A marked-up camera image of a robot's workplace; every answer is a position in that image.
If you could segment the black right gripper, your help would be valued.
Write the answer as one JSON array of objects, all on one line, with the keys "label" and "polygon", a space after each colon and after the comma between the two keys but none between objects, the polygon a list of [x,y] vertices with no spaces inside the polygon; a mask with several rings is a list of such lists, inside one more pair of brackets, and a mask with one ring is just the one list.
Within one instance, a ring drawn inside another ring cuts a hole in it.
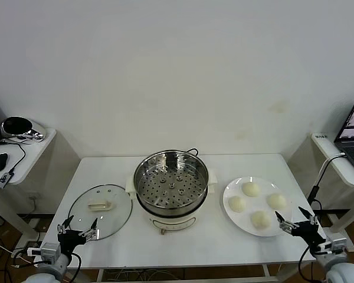
[{"label": "black right gripper", "polygon": [[292,223],[285,220],[279,212],[275,211],[279,227],[283,231],[291,233],[292,236],[301,237],[308,244],[311,251],[318,251],[319,245],[326,242],[325,238],[323,238],[318,232],[318,217],[317,215],[312,215],[308,210],[301,206],[299,206],[299,210],[307,221]]}]

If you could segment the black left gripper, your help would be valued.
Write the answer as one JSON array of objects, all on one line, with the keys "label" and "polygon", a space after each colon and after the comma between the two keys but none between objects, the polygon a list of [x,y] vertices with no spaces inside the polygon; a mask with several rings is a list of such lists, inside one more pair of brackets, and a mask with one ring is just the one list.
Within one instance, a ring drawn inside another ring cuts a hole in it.
[{"label": "black left gripper", "polygon": [[62,254],[72,254],[78,245],[84,245],[86,241],[90,241],[97,236],[97,221],[95,218],[91,227],[86,231],[67,230],[73,215],[64,220],[62,224],[57,225],[58,241],[60,243]]}]

